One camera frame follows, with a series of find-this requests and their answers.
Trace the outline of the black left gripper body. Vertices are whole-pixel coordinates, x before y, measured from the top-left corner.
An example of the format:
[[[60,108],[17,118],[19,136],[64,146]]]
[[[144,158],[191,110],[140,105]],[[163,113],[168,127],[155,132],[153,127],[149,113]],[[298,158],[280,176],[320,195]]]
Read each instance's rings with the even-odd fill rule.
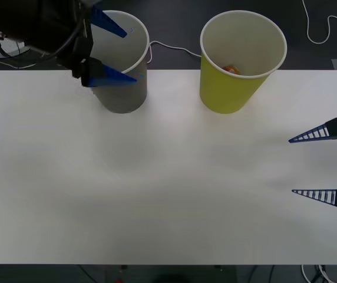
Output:
[[[90,31],[91,8],[83,1],[73,1],[74,27],[59,47],[56,59],[59,65],[71,70],[74,78],[82,76],[82,64],[90,57],[93,45]]]

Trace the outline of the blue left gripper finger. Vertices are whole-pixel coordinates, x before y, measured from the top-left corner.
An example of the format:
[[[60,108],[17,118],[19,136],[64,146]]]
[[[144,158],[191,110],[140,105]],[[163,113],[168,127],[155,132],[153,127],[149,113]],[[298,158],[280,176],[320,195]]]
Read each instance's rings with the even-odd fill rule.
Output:
[[[127,33],[115,21],[95,5],[91,8],[90,23],[121,38],[127,36]]]
[[[104,65],[98,59],[90,57],[81,63],[81,83],[84,87],[132,85],[136,82],[135,78]]]

